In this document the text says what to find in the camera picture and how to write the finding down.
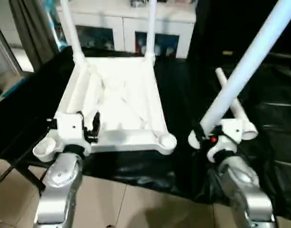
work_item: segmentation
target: white cabinet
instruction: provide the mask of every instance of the white cabinet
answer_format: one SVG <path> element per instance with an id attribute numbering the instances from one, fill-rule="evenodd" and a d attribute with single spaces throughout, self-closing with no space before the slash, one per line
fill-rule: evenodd
<path id="1" fill-rule="evenodd" d="M 138 52 L 146 45 L 148 23 L 146 19 L 124 18 L 125 47 L 128 52 Z M 155 25 L 155 53 L 186 58 L 193 32 L 193 23 L 157 21 Z"/>
<path id="2" fill-rule="evenodd" d="M 132 8 L 129 0 L 72 0 L 69 5 L 82 46 L 143 52 L 148 6 Z M 65 35 L 69 37 L 60 6 L 57 12 Z M 186 58 L 195 22 L 195 5 L 172 0 L 158 3 L 155 52 Z"/>
<path id="3" fill-rule="evenodd" d="M 58 12 L 63 31 L 70 44 L 68 29 L 64 23 L 63 14 Z M 82 46 L 104 46 L 110 44 L 111 49 L 125 51 L 123 37 L 123 19 L 121 17 L 111 17 L 105 15 L 94 15 L 87 13 L 72 13 L 73 21 L 76 25 L 80 43 Z"/>

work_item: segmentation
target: white pole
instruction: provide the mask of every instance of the white pole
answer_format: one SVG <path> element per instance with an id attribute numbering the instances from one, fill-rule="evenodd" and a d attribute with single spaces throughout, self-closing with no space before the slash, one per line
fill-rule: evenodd
<path id="1" fill-rule="evenodd" d="M 149 0 L 148 31 L 146 37 L 145 57 L 155 62 L 155 20 L 157 0 Z"/>
<path id="2" fill-rule="evenodd" d="M 86 62 L 85 56 L 82 52 L 77 30 L 70 14 L 68 0 L 61 0 L 61 6 L 64 15 L 64 21 L 69 31 L 71 46 L 73 48 L 73 59 L 75 63 L 84 63 Z"/>
<path id="3" fill-rule="evenodd" d="M 291 0 L 278 0 L 260 31 L 232 72 L 227 86 L 213 101 L 200 124 L 209 135 L 229 109 L 291 20 Z"/>
<path id="4" fill-rule="evenodd" d="M 223 70 L 219 67 L 215 70 L 217 78 L 224 88 L 227 85 L 227 78 L 223 72 Z M 254 139 L 258 135 L 258 131 L 256 130 L 253 123 L 250 122 L 248 116 L 245 113 L 244 108 L 242 107 L 240 101 L 235 98 L 230 106 L 231 111 L 236 119 L 243 120 L 243 133 L 242 139 L 243 140 L 251 140 Z"/>

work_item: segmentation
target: black tabletop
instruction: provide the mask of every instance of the black tabletop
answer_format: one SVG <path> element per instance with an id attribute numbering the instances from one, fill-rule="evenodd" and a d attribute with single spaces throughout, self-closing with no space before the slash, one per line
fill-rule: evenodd
<path id="1" fill-rule="evenodd" d="M 84 50 L 88 57 L 134 56 L 128 53 Z M 0 102 L 0 158 L 48 167 L 32 155 L 32 147 L 47 132 L 73 70 L 71 48 L 66 48 L 30 75 Z M 223 66 L 230 73 L 233 64 Z M 119 181 L 183 196 L 197 202 L 227 204 L 205 154 L 193 150 L 187 137 L 221 89 L 214 68 L 200 62 L 163 58 L 155 75 L 169 132 L 177 138 L 175 151 L 95 153 L 84 161 L 85 175 Z M 259 130 L 242 142 L 248 162 L 258 172 L 276 214 L 291 219 L 291 78 L 263 65 L 240 94 L 240 100 Z"/>

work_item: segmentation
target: curtain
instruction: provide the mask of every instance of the curtain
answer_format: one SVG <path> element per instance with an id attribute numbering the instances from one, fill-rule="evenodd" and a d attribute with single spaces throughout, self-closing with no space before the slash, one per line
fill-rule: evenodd
<path id="1" fill-rule="evenodd" d="M 23 48 L 35 70 L 52 59 L 58 48 L 39 0 L 9 0 Z"/>

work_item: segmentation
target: tiled floor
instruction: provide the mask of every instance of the tiled floor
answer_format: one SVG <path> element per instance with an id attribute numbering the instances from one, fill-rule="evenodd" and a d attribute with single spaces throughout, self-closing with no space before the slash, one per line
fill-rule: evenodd
<path id="1" fill-rule="evenodd" d="M 0 102 L 4 99 L 3 95 L 22 80 L 22 78 L 22 76 L 14 74 L 12 70 L 5 71 L 5 73 L 0 75 L 0 89 L 2 90 Z"/>
<path id="2" fill-rule="evenodd" d="M 0 160 L 0 174 L 8 164 Z M 30 168 L 37 176 L 43 169 Z M 18 172 L 0 185 L 0 228 L 32 228 L 38 192 Z M 281 228 L 291 222 L 280 219 Z M 78 192 L 74 228 L 235 228 L 228 207 L 187 199 L 107 180 L 84 177 Z"/>

